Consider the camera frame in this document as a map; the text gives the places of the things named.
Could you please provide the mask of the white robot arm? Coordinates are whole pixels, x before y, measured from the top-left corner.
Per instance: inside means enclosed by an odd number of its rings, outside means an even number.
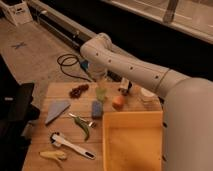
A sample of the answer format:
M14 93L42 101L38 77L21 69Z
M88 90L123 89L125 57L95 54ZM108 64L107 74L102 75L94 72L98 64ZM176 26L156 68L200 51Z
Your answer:
M105 33L85 42L80 53L164 100L163 171L213 171L212 81L115 53Z

